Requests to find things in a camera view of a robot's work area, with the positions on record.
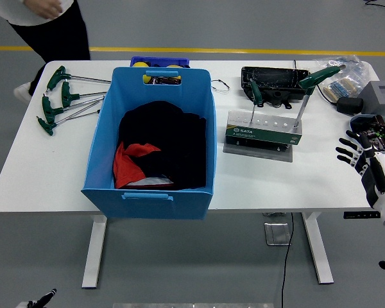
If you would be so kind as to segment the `black white robot left hand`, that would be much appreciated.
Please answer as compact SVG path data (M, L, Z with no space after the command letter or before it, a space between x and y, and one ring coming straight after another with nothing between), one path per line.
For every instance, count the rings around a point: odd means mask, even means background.
M43 308L57 293L57 289L52 289L38 300L30 300L28 302L20 302L16 308Z

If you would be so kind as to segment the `person's right hand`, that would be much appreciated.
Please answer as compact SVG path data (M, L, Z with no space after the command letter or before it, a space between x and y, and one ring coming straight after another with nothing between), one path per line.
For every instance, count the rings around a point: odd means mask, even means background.
M62 4L58 0L24 0L23 4L44 19L53 20L63 13Z

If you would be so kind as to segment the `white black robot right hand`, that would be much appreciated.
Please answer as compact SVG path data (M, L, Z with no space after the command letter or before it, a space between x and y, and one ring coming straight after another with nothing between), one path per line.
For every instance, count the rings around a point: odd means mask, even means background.
M340 138L345 148L337 147L337 159L352 166L361 176L366 199L380 213L385 226L385 154L379 151L363 133L350 130L346 135L354 141Z

